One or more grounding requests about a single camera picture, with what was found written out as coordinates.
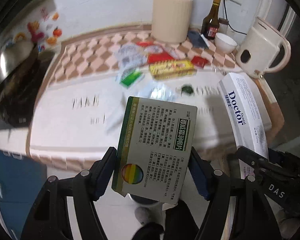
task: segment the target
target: shoe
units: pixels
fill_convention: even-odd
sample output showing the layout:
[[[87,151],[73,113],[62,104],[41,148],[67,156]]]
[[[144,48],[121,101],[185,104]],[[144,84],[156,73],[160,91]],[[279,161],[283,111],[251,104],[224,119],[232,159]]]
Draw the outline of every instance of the shoe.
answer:
[[[150,222],[153,222],[153,217],[152,217],[151,211],[148,208],[138,207],[134,211],[134,215],[135,215],[136,219],[139,221],[139,223],[143,226]]]

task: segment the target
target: red packet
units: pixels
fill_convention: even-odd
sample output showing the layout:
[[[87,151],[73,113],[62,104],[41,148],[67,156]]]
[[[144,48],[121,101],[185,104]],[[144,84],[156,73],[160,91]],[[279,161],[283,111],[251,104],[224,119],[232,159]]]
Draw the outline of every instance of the red packet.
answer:
[[[199,56],[194,56],[193,59],[191,60],[191,63],[193,65],[196,65],[197,67],[204,68],[204,66],[208,63],[209,61],[206,58],[202,58]]]
[[[174,57],[172,57],[168,52],[166,52],[164,48],[159,44],[154,44],[151,41],[141,41],[137,42],[136,44],[144,48],[143,52],[148,55],[148,64],[153,64],[156,62],[166,60],[174,60]]]

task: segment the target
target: sauce bottle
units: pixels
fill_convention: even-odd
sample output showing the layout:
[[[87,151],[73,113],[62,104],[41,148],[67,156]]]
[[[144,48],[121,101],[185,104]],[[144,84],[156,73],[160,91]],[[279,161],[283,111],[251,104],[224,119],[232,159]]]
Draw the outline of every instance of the sauce bottle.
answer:
[[[213,0],[212,7],[207,17],[203,19],[201,33],[208,39],[213,40],[220,27],[218,21],[219,6],[221,0]]]

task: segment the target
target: cream electric kettle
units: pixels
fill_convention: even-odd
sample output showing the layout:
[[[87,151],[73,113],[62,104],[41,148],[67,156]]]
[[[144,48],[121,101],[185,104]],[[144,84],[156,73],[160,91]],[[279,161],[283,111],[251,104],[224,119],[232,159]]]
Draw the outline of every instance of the cream electric kettle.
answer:
[[[284,47],[284,57],[277,66],[270,68],[280,51],[280,44]],[[287,39],[269,23],[257,17],[235,60],[249,76],[260,78],[264,73],[282,70],[289,62],[290,56],[291,46]]]

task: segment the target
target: white toothpaste box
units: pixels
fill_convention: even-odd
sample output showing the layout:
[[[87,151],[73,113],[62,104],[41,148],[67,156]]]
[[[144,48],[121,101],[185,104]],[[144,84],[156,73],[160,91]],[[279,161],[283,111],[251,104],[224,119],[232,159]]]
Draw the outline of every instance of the white toothpaste box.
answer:
[[[176,204],[186,176],[197,107],[129,97],[112,189]]]
[[[237,148],[248,149],[268,159],[266,134],[255,98],[245,78],[228,73],[220,82]],[[254,175],[253,168],[239,160],[241,178]]]

